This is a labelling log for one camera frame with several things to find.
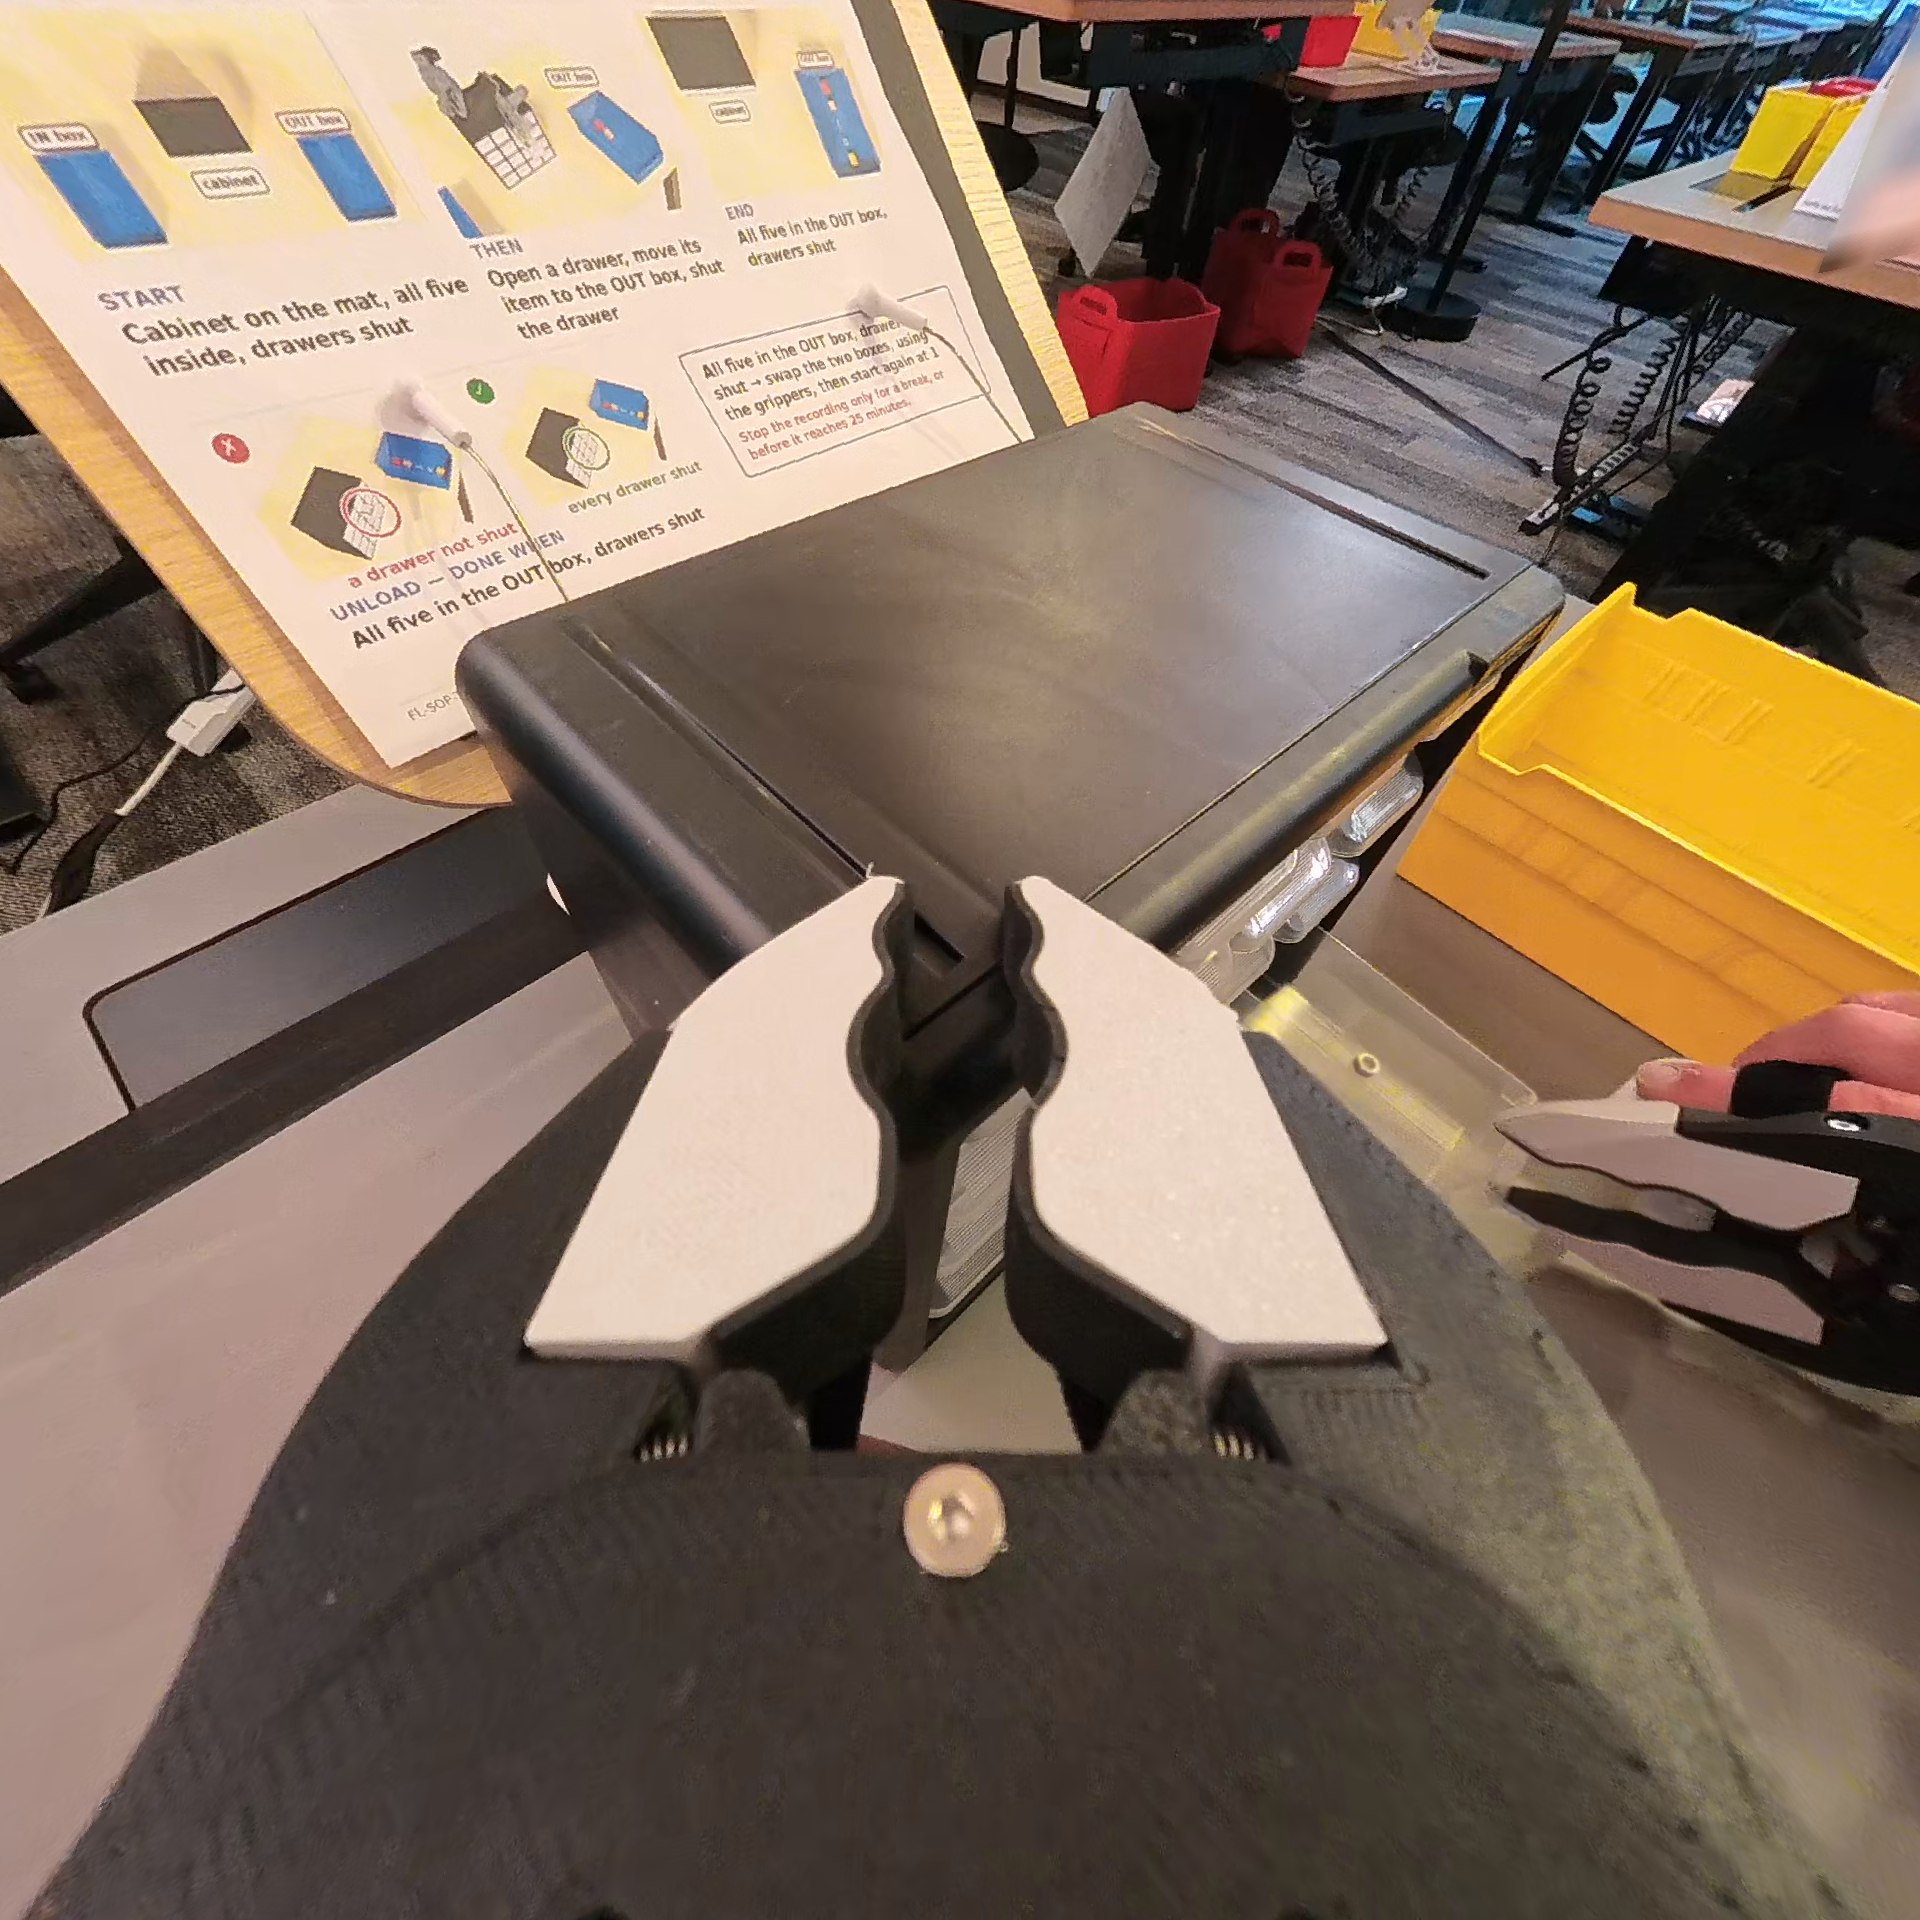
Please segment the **red plastic bin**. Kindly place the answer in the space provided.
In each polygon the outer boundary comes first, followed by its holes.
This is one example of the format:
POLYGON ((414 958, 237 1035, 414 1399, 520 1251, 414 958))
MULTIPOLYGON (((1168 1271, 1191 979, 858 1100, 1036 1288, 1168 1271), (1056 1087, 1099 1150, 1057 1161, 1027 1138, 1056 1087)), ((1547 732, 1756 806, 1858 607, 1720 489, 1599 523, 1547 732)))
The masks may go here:
POLYGON ((1222 305, 1186 278, 1065 283, 1056 305, 1085 412, 1160 399, 1197 407, 1222 305))
POLYGON ((1213 363, 1305 363, 1329 258, 1286 235, 1275 209, 1237 209, 1213 226, 1197 292, 1222 310, 1213 363))

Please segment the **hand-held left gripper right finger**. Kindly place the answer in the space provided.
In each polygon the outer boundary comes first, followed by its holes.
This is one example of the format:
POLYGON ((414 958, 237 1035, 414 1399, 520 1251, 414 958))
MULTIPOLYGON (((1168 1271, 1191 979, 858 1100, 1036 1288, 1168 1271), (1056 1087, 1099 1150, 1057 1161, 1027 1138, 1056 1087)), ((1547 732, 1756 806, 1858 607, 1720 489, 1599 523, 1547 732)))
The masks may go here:
POLYGON ((1036 876, 1006 886, 1006 981, 1006 1308, 1077 1443, 1285 1445, 1260 1378, 1391 1387, 1391 1333, 1232 1006, 1036 876))

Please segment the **rows of clear cabinet drawers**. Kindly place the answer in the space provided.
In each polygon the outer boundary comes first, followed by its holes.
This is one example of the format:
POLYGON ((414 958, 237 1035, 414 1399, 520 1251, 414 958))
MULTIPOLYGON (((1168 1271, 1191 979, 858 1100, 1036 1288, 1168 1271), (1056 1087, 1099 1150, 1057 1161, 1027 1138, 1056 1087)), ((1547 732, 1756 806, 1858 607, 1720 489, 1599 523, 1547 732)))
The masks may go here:
POLYGON ((1249 997, 1293 940, 1308 940, 1362 880, 1362 858, 1418 806, 1418 757, 1384 771, 1352 808, 1319 836, 1285 850, 1232 908, 1191 927, 1168 962, 1191 967, 1222 1006, 1249 997))

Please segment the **person's right hand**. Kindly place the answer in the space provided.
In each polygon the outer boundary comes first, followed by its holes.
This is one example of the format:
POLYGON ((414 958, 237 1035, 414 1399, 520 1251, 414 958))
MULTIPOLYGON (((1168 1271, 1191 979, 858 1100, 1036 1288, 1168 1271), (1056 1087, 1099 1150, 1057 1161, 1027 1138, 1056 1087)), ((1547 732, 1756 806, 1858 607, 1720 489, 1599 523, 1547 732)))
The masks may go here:
POLYGON ((1726 1065, 1646 1062, 1645 1100, 1712 1117, 1920 1117, 1920 997, 1873 988, 1831 1014, 1785 1019, 1739 1043, 1726 1065))

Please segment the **instruction sheet on board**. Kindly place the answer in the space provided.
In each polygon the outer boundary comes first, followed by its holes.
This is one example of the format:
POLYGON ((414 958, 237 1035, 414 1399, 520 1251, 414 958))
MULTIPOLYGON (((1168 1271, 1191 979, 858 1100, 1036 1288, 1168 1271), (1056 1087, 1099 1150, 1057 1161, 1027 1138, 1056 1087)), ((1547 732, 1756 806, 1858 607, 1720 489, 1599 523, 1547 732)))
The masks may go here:
MULTIPOLYGON (((1013 370, 1013 387, 1027 399, 1027 429, 1065 429, 1081 422, 1081 387, 1065 372, 1065 345, 1056 332, 1056 310, 1036 298, 1036 278, 1027 263, 1021 218, 1006 209, 1006 185, 984 157, 984 129, 969 125, 958 59, 943 50, 943 28, 921 0, 851 5, 870 59, 878 96, 906 125, 906 150, 930 163, 943 218, 966 247, 969 292, 984 298, 994 342, 1013 370)), ((153 453, 129 437, 129 422, 111 407, 111 395, 84 372, 84 363, 64 345, 45 310, 20 292, 20 278, 0 278, 0 372, 20 399, 27 429, 56 441, 56 454, 79 471, 87 507, 111 519, 114 549, 181 604, 181 616, 240 670, 240 684, 263 701, 263 712, 305 739, 319 765, 332 765, 343 781, 414 795, 414 806, 505 806, 505 781, 492 774, 492 757, 460 732, 408 765, 378 765, 376 739, 350 730, 350 712, 332 701, 319 667, 287 635, 287 625, 263 607, 247 572, 211 549, 211 531, 190 514, 190 498, 163 482, 153 453)))

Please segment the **wooden top desk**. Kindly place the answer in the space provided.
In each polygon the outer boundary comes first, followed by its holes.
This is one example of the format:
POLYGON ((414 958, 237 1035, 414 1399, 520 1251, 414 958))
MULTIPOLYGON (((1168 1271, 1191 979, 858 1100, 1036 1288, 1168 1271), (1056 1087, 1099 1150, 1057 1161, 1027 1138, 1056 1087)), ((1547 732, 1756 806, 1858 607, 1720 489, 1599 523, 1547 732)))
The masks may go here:
POLYGON ((1739 407, 1585 593, 1637 589, 1645 607, 1705 607, 1876 679, 1842 560, 1858 540, 1913 556, 1913 268, 1831 268, 1831 218, 1796 192, 1726 185, 1726 157, 1617 185, 1585 218, 1630 235, 1630 283, 1668 278, 1694 305, 1781 324, 1739 407))

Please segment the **grey hanging sheet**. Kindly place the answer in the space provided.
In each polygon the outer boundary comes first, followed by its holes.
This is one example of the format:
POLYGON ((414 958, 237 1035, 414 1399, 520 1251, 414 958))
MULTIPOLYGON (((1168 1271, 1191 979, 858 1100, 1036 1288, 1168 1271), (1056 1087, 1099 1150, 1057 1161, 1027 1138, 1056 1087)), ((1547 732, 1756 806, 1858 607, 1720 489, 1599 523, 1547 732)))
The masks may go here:
POLYGON ((1111 247, 1133 247, 1143 263, 1143 192, 1152 192, 1152 135, 1133 120, 1133 91, 1099 91, 1099 120, 1056 199, 1057 218, 1057 283, 1099 278, 1111 247))

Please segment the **white power adapter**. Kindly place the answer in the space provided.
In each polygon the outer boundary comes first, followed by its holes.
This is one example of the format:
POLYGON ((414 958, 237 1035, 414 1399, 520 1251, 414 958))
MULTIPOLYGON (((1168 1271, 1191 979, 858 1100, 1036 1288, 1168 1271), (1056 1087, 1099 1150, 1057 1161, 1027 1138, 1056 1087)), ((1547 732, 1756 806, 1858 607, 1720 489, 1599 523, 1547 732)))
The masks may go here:
POLYGON ((247 712, 254 691, 240 684, 240 670, 222 670, 203 701, 190 701, 163 719, 163 757, 211 757, 247 712))

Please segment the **black drawer cabinet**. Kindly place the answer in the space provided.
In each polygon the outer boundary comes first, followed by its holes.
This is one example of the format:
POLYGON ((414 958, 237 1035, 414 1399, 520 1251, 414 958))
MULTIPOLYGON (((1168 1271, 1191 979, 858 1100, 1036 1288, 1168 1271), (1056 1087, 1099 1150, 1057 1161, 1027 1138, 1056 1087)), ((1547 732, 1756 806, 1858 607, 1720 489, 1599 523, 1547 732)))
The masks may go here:
POLYGON ((1168 958, 1408 757, 1433 781, 1560 607, 1500 540, 1133 399, 492 625, 460 701, 627 1035, 906 880, 930 1318, 958 1140, 1021 1087, 1006 886, 1168 958))

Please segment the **small yellow bin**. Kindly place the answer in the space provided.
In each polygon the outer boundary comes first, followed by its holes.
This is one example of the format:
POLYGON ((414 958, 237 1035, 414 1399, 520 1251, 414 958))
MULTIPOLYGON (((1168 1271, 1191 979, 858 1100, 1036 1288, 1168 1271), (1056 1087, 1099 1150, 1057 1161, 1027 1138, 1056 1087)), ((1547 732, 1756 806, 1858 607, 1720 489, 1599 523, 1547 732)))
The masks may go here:
POLYGON ((1876 96, 1876 86, 1866 86, 1866 74, 1774 86, 1733 150, 1733 176, 1774 177, 1774 185, 1806 185, 1873 96, 1876 96))

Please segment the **yellow plastic bin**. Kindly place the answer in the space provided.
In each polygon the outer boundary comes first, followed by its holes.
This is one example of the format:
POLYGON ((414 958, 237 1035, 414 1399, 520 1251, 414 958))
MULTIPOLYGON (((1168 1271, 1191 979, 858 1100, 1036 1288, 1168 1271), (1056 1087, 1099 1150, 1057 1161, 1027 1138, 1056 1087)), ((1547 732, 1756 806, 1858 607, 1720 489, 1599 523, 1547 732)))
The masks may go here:
POLYGON ((1712 1065, 1836 997, 1920 981, 1913 958, 1876 958, 1583 781, 1508 774, 1480 747, 1444 774, 1398 880, 1712 1065))
POLYGON ((1920 958, 1920 708, 1705 607, 1599 593, 1476 730, 1891 967, 1920 958))

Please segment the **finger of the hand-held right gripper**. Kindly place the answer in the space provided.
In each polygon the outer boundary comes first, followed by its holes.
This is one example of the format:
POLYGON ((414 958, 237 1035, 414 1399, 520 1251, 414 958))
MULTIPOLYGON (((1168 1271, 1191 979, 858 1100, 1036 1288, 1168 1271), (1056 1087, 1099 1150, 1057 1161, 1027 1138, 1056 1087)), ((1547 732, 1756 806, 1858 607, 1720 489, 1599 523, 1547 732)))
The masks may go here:
POLYGON ((1806 1260, 1802 1225, 1756 1225, 1705 1199, 1645 1190, 1645 1206, 1591 1206, 1547 1185, 1508 1185, 1503 1206, 1547 1225, 1599 1278, 1733 1333, 1820 1342, 1831 1271, 1806 1260))
POLYGON ((1508 1138, 1535 1161, 1599 1173, 1617 1185, 1645 1190, 1684 1190, 1696 1206, 1720 1206, 1744 1225, 1806 1234, 1820 1219, 1842 1219, 1858 1206, 1858 1178, 1756 1160, 1733 1140, 1696 1140, 1677 1128, 1677 1100, 1645 1093, 1599 1093, 1599 1100, 1522 1100, 1500 1117, 1500 1138, 1508 1138))

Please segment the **printed instruction poster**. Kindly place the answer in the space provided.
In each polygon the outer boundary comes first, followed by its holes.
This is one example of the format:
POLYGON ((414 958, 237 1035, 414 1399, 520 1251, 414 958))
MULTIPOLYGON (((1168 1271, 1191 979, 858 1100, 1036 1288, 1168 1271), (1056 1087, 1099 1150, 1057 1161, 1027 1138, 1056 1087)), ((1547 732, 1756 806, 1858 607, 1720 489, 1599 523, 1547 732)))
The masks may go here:
POLYGON ((378 765, 475 633, 1031 437, 851 5, 4 5, 0 102, 4 268, 378 765))

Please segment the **clear wide plastic drawer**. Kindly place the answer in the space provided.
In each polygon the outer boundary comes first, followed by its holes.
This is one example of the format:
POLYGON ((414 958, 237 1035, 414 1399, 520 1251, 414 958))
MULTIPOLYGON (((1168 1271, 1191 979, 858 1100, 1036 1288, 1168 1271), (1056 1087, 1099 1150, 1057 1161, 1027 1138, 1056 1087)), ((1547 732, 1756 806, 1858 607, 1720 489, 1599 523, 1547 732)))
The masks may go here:
POLYGON ((1408 997, 1346 940, 1293 940, 1249 997, 1249 1035, 1269 1035, 1346 1117, 1357 1117, 1418 1185, 1500 1190, 1520 1185, 1522 1150, 1500 1117, 1534 1087, 1476 1036, 1408 997))

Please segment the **clear small plastic drawer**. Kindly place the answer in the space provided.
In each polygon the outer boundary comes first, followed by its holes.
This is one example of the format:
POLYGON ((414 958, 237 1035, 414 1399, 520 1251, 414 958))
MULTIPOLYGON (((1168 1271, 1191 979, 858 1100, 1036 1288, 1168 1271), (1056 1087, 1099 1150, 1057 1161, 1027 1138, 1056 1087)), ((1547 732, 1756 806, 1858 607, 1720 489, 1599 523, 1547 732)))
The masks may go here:
POLYGON ((1013 1150, 1031 1093, 1013 1087, 966 1140, 947 1173, 947 1219, 930 1288, 930 1333, 943 1333, 1006 1260, 1013 1150))

